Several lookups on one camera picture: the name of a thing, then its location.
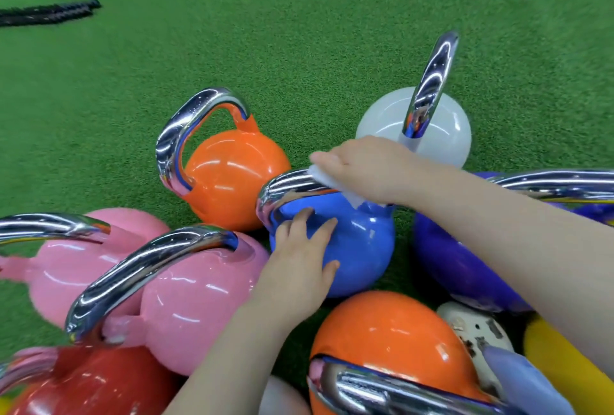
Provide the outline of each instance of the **purple kettlebell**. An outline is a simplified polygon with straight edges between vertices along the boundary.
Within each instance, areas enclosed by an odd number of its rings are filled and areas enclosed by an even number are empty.
[[[602,223],[614,221],[614,170],[556,169],[500,176],[479,172],[510,190],[553,203],[582,203],[579,215]],[[488,312],[531,311],[510,286],[468,248],[426,216],[416,213],[414,248],[425,270],[457,301]]]

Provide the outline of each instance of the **orange kettlebell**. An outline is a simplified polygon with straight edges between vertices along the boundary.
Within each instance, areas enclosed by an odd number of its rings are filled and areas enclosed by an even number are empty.
[[[230,112],[236,129],[206,139],[184,169],[185,143],[221,108]],[[245,102],[223,87],[201,90],[175,113],[158,137],[156,160],[163,184],[205,224],[240,232],[261,227],[256,216],[260,189],[290,169],[284,151],[260,132]]]
[[[364,372],[418,383],[423,388],[472,399],[478,405],[492,402],[480,390],[471,357],[452,328],[433,310],[396,292],[354,295],[324,320],[311,349],[308,377],[314,415],[333,413],[323,403],[327,395],[314,393],[320,382],[314,382],[318,375],[312,372],[321,372],[314,369],[314,363],[322,356],[324,361],[332,357],[354,365],[358,372],[362,368]]]

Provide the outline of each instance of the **forearm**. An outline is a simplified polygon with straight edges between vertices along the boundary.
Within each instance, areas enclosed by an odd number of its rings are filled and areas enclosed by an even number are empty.
[[[408,186],[404,204],[479,256],[614,377],[612,228],[455,169],[428,179]]]
[[[264,304],[246,302],[164,415],[257,414],[272,366],[291,330]]]

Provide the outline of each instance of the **hand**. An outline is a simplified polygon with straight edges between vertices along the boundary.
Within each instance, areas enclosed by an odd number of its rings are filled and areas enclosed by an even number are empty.
[[[310,160],[361,197],[392,204],[407,204],[408,190],[427,184],[424,176],[437,166],[397,142],[373,136],[312,153]]]
[[[322,268],[337,220],[329,219],[308,239],[307,219],[312,213],[311,208],[303,209],[279,226],[275,251],[252,291],[252,300],[270,304],[270,313],[278,314],[292,328],[320,308],[339,268],[336,260]]]

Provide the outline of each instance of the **kettlebell handle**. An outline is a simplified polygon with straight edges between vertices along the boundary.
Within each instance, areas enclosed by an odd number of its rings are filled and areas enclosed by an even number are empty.
[[[220,108],[230,111],[234,125],[240,131],[259,132],[248,105],[227,88],[206,88],[190,98],[164,126],[155,147],[160,179],[166,188],[180,197],[190,193],[194,187],[182,163],[185,144],[204,120]]]
[[[437,39],[420,83],[414,89],[403,122],[401,139],[402,143],[413,152],[418,149],[419,139],[424,135],[435,114],[458,42],[459,35],[455,31],[446,32]]]
[[[311,368],[317,368],[312,380]],[[488,404],[409,380],[356,366],[329,356],[311,359],[307,385],[338,414],[523,415],[504,404]]]
[[[487,180],[544,202],[614,203],[614,169],[543,169]]]
[[[274,177],[262,187],[256,201],[256,216],[271,232],[274,226],[284,221],[280,210],[286,203],[335,192],[339,191],[313,179],[308,168],[293,169]]]
[[[111,225],[84,215],[25,213],[0,218],[0,246],[28,240],[82,240],[102,244]]]
[[[176,229],[149,241],[92,282],[73,302],[65,323],[71,342],[105,344],[104,318],[160,272],[211,248],[226,247],[234,252],[240,242],[232,231],[203,224]]]

